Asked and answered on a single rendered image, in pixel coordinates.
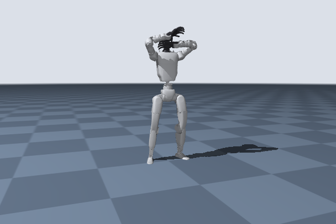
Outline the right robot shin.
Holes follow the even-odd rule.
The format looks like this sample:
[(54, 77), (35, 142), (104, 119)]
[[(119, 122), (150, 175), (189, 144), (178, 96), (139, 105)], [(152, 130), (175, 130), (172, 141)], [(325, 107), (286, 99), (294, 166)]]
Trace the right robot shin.
[(149, 157), (153, 157), (153, 150), (156, 144), (156, 132), (154, 130), (150, 130), (150, 138), (149, 138)]

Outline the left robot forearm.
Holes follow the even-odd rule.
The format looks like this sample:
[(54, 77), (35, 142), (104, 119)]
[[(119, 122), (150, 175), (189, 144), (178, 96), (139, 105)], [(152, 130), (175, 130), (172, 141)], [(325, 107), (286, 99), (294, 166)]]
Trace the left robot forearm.
[(192, 40), (187, 40), (187, 41), (176, 41), (176, 42), (178, 42), (178, 44), (173, 44), (173, 47), (174, 48), (182, 48), (182, 47), (187, 47), (187, 48), (189, 48), (190, 46), (191, 46), (191, 41)]

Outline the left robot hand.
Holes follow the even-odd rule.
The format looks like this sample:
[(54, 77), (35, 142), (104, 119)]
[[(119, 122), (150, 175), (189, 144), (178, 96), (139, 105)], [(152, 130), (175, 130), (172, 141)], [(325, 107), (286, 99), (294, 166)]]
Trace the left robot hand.
[[(161, 44), (164, 44), (164, 45), (161, 45)], [(158, 47), (160, 47), (159, 48), (159, 50), (161, 49), (161, 48), (165, 48), (163, 51), (165, 51), (165, 50), (167, 50), (168, 48), (174, 48), (173, 47), (173, 44), (178, 44), (178, 42), (175, 42), (175, 41), (173, 41), (172, 43), (170, 42), (170, 41), (159, 41), (159, 44), (158, 44)], [(161, 47), (162, 46), (162, 47)]]

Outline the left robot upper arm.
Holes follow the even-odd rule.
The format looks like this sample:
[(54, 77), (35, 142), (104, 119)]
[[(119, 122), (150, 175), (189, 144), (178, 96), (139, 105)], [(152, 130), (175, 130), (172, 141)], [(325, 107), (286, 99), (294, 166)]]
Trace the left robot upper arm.
[(191, 46), (189, 48), (184, 48), (182, 51), (177, 52), (178, 61), (183, 60), (192, 50), (197, 48), (195, 41), (191, 41)]

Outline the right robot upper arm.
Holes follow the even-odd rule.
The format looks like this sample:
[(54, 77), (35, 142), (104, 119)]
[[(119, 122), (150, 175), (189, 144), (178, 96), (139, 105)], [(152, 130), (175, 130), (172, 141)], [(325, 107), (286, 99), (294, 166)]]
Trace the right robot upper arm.
[(158, 58), (158, 53), (153, 48), (153, 40), (151, 38), (146, 39), (145, 46), (147, 48), (150, 59), (156, 61)]

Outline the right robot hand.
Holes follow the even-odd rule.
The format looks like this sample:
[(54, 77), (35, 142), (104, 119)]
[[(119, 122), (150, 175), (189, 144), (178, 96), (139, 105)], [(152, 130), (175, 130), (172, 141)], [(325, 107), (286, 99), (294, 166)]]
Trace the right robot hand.
[(180, 31), (185, 32), (183, 27), (178, 27), (178, 28), (172, 30), (171, 32), (168, 32), (166, 35), (167, 36), (171, 35), (171, 38), (174, 37), (174, 36), (180, 37), (177, 34), (184, 34), (183, 32), (180, 32)]

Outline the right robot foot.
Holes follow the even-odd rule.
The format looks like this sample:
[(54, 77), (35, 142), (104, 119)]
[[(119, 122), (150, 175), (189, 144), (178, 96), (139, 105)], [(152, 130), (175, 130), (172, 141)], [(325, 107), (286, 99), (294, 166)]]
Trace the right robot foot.
[(148, 158), (147, 164), (153, 164), (153, 158), (151, 156)]

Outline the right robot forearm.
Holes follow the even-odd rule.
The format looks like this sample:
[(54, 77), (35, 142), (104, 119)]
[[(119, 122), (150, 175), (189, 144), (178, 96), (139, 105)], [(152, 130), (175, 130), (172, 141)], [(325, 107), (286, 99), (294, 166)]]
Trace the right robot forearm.
[[(166, 33), (167, 34), (167, 33)], [(151, 36), (149, 38), (151, 38), (153, 40), (154, 43), (157, 43), (159, 41), (163, 41), (163, 40), (170, 40), (171, 39), (171, 35), (167, 36), (165, 33), (162, 33), (160, 35), (157, 36)]]

